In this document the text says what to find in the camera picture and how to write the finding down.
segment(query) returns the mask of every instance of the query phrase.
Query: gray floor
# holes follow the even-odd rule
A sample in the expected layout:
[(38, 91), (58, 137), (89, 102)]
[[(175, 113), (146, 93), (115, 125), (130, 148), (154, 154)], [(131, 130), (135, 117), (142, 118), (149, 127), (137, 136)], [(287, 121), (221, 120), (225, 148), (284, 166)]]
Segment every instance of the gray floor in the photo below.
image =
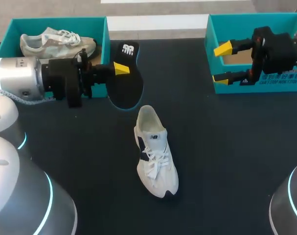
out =
[[(0, 41), (11, 18), (216, 14), (254, 11), (255, 7), (249, 0), (126, 4), (101, 4), (100, 0), (0, 0)], [(204, 35), (204, 29), (110, 32), (110, 38), (113, 40), (198, 38)]]

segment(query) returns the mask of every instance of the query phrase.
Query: sneaker toe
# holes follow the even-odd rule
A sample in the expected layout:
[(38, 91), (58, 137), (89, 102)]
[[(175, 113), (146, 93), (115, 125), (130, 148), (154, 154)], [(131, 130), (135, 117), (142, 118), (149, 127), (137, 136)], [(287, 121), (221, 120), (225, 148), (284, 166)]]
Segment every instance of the sneaker toe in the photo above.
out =
[(83, 48), (85, 48), (86, 53), (88, 54), (88, 56), (92, 55), (93, 52), (96, 49), (96, 43), (94, 41), (93, 38), (81, 38), (82, 43), (83, 43)]

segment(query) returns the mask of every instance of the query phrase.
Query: glowing blue ring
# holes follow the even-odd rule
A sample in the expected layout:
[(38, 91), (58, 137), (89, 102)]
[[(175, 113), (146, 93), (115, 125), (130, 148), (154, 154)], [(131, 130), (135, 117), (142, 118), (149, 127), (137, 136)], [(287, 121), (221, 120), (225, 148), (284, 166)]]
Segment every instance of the glowing blue ring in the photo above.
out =
[(40, 233), (40, 231), (42, 230), (42, 228), (44, 227), (44, 224), (47, 221), (47, 218), (48, 218), (50, 210), (51, 210), (51, 205), (52, 205), (52, 198), (53, 198), (52, 184), (51, 184), (49, 176), (46, 174), (46, 172), (44, 172), (44, 173), (47, 176), (48, 182), (49, 182), (50, 198), (49, 198), (48, 208), (47, 208), (47, 211), (46, 211), (46, 213), (44, 215), (44, 218), (43, 218), (42, 222), (40, 223), (39, 227), (37, 228), (37, 230), (35, 231), (35, 233), (33, 235), (38, 235)]
[(22, 142), (22, 144), (18, 147), (18, 150), (20, 150), (26, 143), (26, 132), (24, 133), (24, 140)]
[(291, 196), (291, 178), (292, 178), (293, 173), (294, 173), (294, 171), (296, 170), (296, 168), (297, 168), (297, 167), (295, 167), (295, 169), (292, 171), (292, 173), (291, 173), (291, 175), (290, 175), (289, 182), (288, 182), (288, 184), (287, 184), (287, 191), (288, 191), (288, 194), (289, 194), (289, 199), (290, 199), (291, 206), (292, 206), (292, 208), (293, 208), (293, 210), (294, 210), (294, 213), (295, 213), (296, 216), (297, 216), (297, 210), (296, 210), (296, 207), (295, 207), (295, 205), (294, 205), (294, 203), (293, 203), (292, 196)]

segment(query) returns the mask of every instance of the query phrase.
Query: shoe tongue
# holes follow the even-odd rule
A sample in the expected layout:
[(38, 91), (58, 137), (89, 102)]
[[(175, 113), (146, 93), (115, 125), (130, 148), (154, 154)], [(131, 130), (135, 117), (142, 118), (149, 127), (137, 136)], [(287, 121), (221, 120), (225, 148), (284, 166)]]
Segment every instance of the shoe tongue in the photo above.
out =
[(57, 35), (57, 34), (42, 34), (42, 44), (44, 45), (48, 39), (52, 39), (58, 42), (66, 42), (69, 39), (67, 37), (62, 37), (61, 35)]
[(159, 132), (143, 131), (143, 135), (149, 148), (164, 151), (167, 145), (167, 130)]
[(53, 29), (53, 28), (50, 28), (50, 27), (47, 27), (45, 29), (45, 31), (43, 32), (43, 34), (57, 34), (57, 30), (56, 29)]

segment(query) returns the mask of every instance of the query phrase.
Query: shoelace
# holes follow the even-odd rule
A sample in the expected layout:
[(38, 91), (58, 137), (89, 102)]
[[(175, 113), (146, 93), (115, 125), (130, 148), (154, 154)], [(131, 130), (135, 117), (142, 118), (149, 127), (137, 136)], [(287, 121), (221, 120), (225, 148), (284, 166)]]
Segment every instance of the shoelace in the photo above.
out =
[(59, 30), (57, 34), (61, 35), (61, 37), (66, 38), (64, 42), (60, 42), (60, 45), (63, 44), (70, 44), (71, 46), (75, 47), (81, 43), (81, 38), (77, 33), (69, 32), (66, 30)]
[(155, 180), (159, 169), (163, 166), (169, 165), (169, 158), (166, 158), (169, 153), (163, 151), (153, 151), (149, 147), (146, 147), (143, 152), (145, 152), (149, 158), (148, 166), (150, 167), (149, 170), (145, 171), (145, 174), (147, 177)]

